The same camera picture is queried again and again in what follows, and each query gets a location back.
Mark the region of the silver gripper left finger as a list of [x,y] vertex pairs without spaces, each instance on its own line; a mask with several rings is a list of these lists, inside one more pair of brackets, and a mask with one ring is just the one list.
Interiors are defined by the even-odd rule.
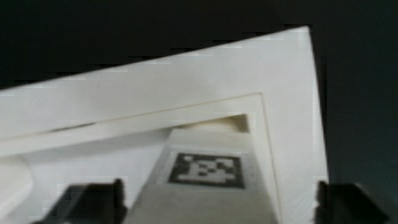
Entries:
[[34,224],[121,224],[128,213],[124,184],[71,185],[43,219]]

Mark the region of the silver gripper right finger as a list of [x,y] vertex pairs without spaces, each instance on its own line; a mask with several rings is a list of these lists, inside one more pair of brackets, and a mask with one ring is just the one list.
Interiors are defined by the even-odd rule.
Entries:
[[320,181],[315,224],[398,224],[398,204],[359,183]]

